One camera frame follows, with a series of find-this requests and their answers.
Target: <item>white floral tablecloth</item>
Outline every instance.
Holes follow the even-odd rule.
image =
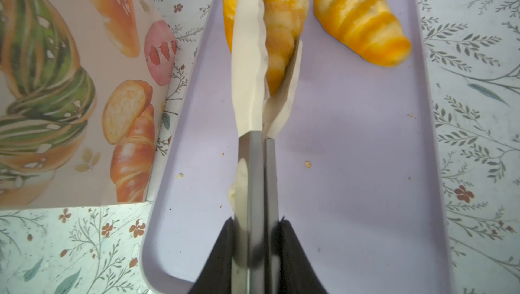
[[[157,144],[164,165],[211,0],[153,1],[179,45]],[[418,3],[455,288],[518,294],[520,0]],[[0,293],[151,292],[138,260],[150,207],[0,212]]]

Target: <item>purple tray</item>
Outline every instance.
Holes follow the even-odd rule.
[[[416,0],[387,1],[413,49],[395,68],[367,63],[328,35],[311,0],[296,99],[276,139],[280,216],[330,294],[447,294],[451,258],[419,11]],[[232,216],[238,138],[222,11],[213,0],[141,249],[158,292],[188,291]]]

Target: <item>tray rim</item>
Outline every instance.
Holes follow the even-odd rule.
[[[211,4],[210,4],[210,9],[213,7],[213,4],[214,4],[215,0],[211,0]],[[309,0],[309,7],[311,6],[312,3],[312,0]],[[421,19],[421,12],[420,12],[420,7],[419,7],[419,3],[417,2],[417,0],[415,0],[415,12],[417,14],[417,19]],[[193,65],[192,65],[192,69],[191,69],[191,72],[189,74],[189,79],[188,79],[188,83],[186,85],[186,94],[188,92],[188,90],[190,89],[190,83],[191,83],[191,80],[192,80],[192,77],[193,77],[193,72],[194,72],[194,68],[196,66],[196,63],[197,63],[197,59],[198,59],[198,56],[199,56],[199,47],[202,43],[202,41],[204,40],[204,36],[206,34],[206,28],[207,28],[207,23],[210,19],[210,15],[208,15],[206,17],[206,20],[204,22],[204,30],[201,34],[201,37],[199,39],[199,42],[198,42],[198,46],[197,46],[197,50],[196,50],[196,54],[195,54],[195,57],[194,57],[194,60],[193,60]],[[428,72],[428,65],[427,65],[427,61],[426,61],[426,58],[427,58],[427,54],[426,54],[426,51],[425,51],[425,47],[424,47],[424,35],[422,33],[419,33],[420,35],[420,42],[421,42],[421,57],[422,57],[422,62],[423,62],[423,65],[424,65],[424,77],[426,79],[426,92],[427,92],[427,100],[428,100],[428,109],[430,110],[430,114],[429,114],[429,117],[430,117],[430,126],[432,127],[432,132],[433,132],[433,138],[434,140],[437,139],[437,132],[436,132],[436,128],[435,128],[435,120],[434,120],[434,114],[433,114],[433,98],[432,98],[432,90],[431,90],[431,85],[430,85],[430,75],[429,75],[429,72]],[[186,96],[183,97],[182,101],[181,101],[181,105],[180,105],[180,109],[179,109],[179,120],[180,120],[180,116],[183,112],[183,107],[184,107],[184,102],[186,100]],[[176,135],[176,131],[177,131],[177,127],[175,128],[174,131],[172,131],[172,139],[175,138],[175,135]],[[171,151],[168,151],[168,155],[166,156],[166,164],[168,163],[169,159],[170,159],[170,153]],[[449,283],[449,289],[450,289],[450,293],[448,294],[451,294],[451,293],[456,293],[455,291],[455,287],[454,287],[454,274],[453,274],[453,264],[452,264],[452,257],[451,257],[451,253],[450,253],[450,246],[449,246],[449,235],[448,235],[448,230],[447,230],[447,216],[446,216],[446,210],[445,210],[445,205],[446,205],[446,202],[445,202],[445,198],[444,198],[444,194],[443,194],[443,189],[442,189],[442,178],[441,178],[441,174],[440,174],[440,170],[439,170],[439,146],[437,143],[434,143],[434,156],[435,156],[435,169],[437,171],[436,173],[436,176],[437,176],[437,180],[438,180],[438,185],[437,185],[437,191],[439,193],[439,199],[440,199],[440,204],[441,204],[441,217],[442,217],[442,225],[443,225],[443,231],[444,231],[444,246],[446,248],[446,251],[448,252],[448,256],[447,256],[447,265],[448,265],[448,274],[449,274],[449,278],[447,279],[448,283]],[[150,208],[150,214],[148,216],[148,220],[147,220],[147,223],[148,225],[150,225],[150,222],[152,221],[152,219],[154,218],[154,215],[153,215],[153,212],[154,212],[154,208],[155,208],[155,203],[156,203],[156,199],[157,199],[157,196],[159,194],[159,190],[163,184],[163,180],[165,178],[165,174],[162,175],[161,177],[161,181],[160,181],[160,184],[159,186],[157,187],[157,190],[154,194],[154,197],[153,197],[153,201],[152,201],[152,207]],[[148,242],[147,241],[147,238],[148,238],[148,232],[145,232],[144,236],[143,236],[143,239],[141,241],[141,246],[139,248],[139,259],[140,261],[144,262],[145,259],[143,258],[143,252],[144,252],[144,248],[146,247],[146,243]],[[146,274],[147,272],[145,271],[146,270],[146,266],[145,264],[141,263],[140,264],[140,271],[141,271],[141,275],[145,281],[145,284],[154,292],[156,293],[160,293],[160,294],[170,294],[170,293],[166,293],[166,292],[163,292],[163,291],[160,291],[158,290],[151,282],[150,280],[146,277]],[[180,278],[177,278],[177,277],[174,277],[174,276],[171,276],[171,275],[168,275],[172,280],[173,282],[172,283],[177,283],[178,285],[182,286],[182,287],[185,287],[185,286],[190,286],[193,284],[192,282],[189,282],[187,280],[184,280],[184,279],[180,279]]]

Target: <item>beige leaf illustration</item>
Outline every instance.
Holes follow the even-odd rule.
[[[98,152],[96,155],[94,155],[94,158],[92,159],[92,166],[95,166],[97,162],[99,162],[99,158],[101,157],[101,153]]]
[[[77,172],[85,172],[85,171],[88,171],[88,169],[90,169],[90,167],[88,166],[88,164],[86,163],[81,163],[81,164],[77,164],[75,165],[74,169],[77,171]]]
[[[92,160],[92,150],[90,148],[86,148],[83,150],[82,159],[85,163],[89,163],[90,160]]]
[[[150,13],[150,6],[144,0],[139,0],[139,3],[141,4],[143,11]]]

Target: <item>golden brown bread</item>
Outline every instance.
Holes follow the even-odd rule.
[[[133,121],[152,100],[153,88],[139,80],[127,80],[112,93],[103,110],[103,134],[110,144],[125,136]]]
[[[334,38],[366,61],[396,66],[411,53],[411,43],[386,0],[314,0],[314,14]]]
[[[224,0],[224,29],[229,50],[233,38],[237,1]],[[285,68],[294,52],[295,42],[303,31],[309,0],[264,0],[264,5],[266,47],[269,55],[266,79],[270,93],[274,94],[284,77]]]
[[[155,156],[155,124],[150,104],[133,121],[125,138],[114,148],[110,179],[118,202],[140,202],[150,179]]]

